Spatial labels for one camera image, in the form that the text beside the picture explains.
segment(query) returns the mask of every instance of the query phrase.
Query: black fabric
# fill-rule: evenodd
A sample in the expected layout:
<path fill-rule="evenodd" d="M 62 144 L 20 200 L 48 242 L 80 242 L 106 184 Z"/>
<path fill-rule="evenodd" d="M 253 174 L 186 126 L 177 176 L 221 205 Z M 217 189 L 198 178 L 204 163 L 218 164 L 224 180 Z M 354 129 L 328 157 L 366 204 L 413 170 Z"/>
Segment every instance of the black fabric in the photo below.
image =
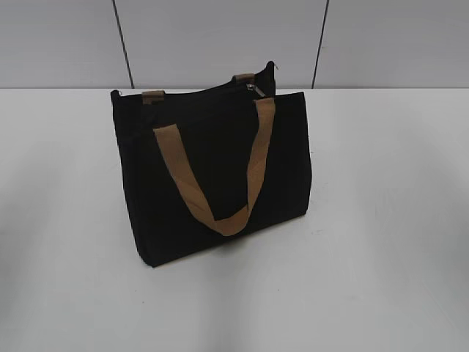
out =
<path fill-rule="evenodd" d="M 256 84 L 275 95 L 273 63 Z M 247 203 L 246 170 L 258 129 L 260 97 L 245 84 L 166 95 L 142 105 L 140 95 L 111 93 L 125 199 L 138 252 L 153 267 L 302 216 L 309 204 L 311 161 L 303 93 L 275 96 L 276 114 L 265 179 L 244 230 L 224 237 L 195 220 L 166 168 L 153 128 L 177 123 L 193 173 L 215 219 Z"/>

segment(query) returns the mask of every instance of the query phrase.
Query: bag handle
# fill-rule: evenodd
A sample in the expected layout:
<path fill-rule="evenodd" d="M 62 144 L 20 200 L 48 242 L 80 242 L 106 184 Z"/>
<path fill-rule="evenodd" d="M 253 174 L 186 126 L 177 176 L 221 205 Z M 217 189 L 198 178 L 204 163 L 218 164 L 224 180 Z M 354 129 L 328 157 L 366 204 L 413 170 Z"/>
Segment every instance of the bag handle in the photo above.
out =
<path fill-rule="evenodd" d="M 204 192 L 189 164 L 184 144 L 177 126 L 154 128 L 157 143 L 179 193 L 194 218 L 210 229 L 231 236 L 239 233 L 248 223 L 254 204 L 264 183 L 267 153 L 272 135 L 276 105 L 273 98 L 255 100 L 259 129 L 254 138 L 246 177 L 248 181 L 248 204 L 229 218 L 215 220 Z"/>

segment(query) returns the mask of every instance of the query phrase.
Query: gray wall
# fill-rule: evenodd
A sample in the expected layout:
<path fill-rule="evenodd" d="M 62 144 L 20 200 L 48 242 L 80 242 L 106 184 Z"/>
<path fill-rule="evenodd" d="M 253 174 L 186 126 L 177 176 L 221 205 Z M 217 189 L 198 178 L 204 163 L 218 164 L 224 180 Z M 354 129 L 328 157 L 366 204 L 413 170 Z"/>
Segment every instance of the gray wall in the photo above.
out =
<path fill-rule="evenodd" d="M 135 87 L 272 59 L 311 87 L 327 0 L 116 0 Z M 469 87 L 469 1 L 330 0 L 315 87 Z M 130 87 L 112 0 L 1 0 L 0 88 Z"/>

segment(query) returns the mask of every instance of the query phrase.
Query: black tote bag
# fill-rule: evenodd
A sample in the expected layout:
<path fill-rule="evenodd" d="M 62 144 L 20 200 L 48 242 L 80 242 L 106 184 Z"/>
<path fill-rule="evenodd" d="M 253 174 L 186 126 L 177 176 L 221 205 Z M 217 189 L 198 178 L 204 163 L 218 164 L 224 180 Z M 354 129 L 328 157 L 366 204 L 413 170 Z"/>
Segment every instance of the black tote bag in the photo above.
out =
<path fill-rule="evenodd" d="M 194 93 L 111 93 L 125 199 L 147 265 L 306 213 L 305 98 L 275 96 L 273 67 Z"/>

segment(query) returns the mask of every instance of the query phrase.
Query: white tabletop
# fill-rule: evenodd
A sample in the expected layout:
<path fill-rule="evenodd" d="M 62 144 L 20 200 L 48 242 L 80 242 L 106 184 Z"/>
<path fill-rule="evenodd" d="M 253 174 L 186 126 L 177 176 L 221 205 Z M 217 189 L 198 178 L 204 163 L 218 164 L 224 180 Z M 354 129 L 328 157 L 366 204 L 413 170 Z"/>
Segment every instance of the white tabletop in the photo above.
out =
<path fill-rule="evenodd" d="M 153 269 L 109 90 L 0 90 L 0 351 L 469 351 L 469 90 L 306 101 L 307 215 Z"/>

